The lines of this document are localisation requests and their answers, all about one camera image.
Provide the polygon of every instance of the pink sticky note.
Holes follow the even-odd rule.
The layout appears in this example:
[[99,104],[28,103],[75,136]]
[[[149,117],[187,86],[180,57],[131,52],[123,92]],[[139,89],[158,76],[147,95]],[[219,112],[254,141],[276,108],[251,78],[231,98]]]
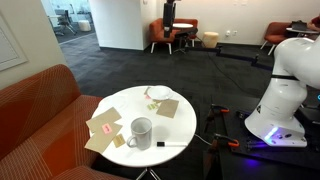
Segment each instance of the pink sticky note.
[[112,132],[111,126],[108,123],[102,125],[102,129],[105,134],[109,134]]

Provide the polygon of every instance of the table top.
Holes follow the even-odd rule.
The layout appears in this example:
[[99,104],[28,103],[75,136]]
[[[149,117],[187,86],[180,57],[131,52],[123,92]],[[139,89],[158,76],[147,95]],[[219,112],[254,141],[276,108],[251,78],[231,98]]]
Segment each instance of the table top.
[[188,145],[195,133],[197,120],[191,104],[180,94],[172,91],[170,99],[179,101],[174,118],[168,118],[156,114],[157,110],[149,110],[148,104],[153,100],[144,94],[146,89],[152,86],[137,86],[124,89],[112,96],[104,98],[92,117],[114,107],[121,119],[116,124],[123,127],[118,134],[122,134],[124,140],[131,136],[131,122],[138,117],[146,117],[152,122],[152,142],[150,148],[139,150],[130,148],[126,144],[116,148],[110,143],[102,156],[108,160],[127,167],[150,167],[164,163],[179,155],[186,147],[157,147],[159,141],[178,142]]
[[172,25],[174,28],[192,28],[192,24],[187,24],[187,23],[173,23]]
[[292,31],[292,32],[305,33],[305,34],[319,34],[320,33],[318,31],[313,31],[311,29],[306,30],[306,31],[300,31],[300,30],[295,30],[295,29],[292,29],[292,28],[287,28],[287,30],[288,31]]

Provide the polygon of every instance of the pen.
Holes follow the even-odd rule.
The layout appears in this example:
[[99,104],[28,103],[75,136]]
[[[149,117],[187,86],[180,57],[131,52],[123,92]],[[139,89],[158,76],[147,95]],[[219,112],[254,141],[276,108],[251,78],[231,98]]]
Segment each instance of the pen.
[[157,142],[157,147],[186,147],[185,142]]

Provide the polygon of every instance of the mug handle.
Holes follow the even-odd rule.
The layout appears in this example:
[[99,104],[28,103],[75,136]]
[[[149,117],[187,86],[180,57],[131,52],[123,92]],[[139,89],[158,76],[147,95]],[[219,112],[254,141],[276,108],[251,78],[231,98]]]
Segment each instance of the mug handle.
[[129,147],[137,147],[137,144],[130,144],[131,143],[131,141],[133,140],[133,139],[136,139],[136,142],[137,142],[137,137],[135,137],[135,136],[130,136],[129,138],[128,138],[128,140],[127,140],[127,145],[129,146]]

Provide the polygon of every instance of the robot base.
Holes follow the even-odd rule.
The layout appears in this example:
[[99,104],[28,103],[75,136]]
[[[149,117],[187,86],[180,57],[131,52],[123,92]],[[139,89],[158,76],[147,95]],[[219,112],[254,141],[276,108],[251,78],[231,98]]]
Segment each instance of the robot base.
[[266,144],[273,147],[306,147],[305,130],[296,118],[290,119],[285,127],[281,122],[264,119],[254,111],[246,120],[247,129]]

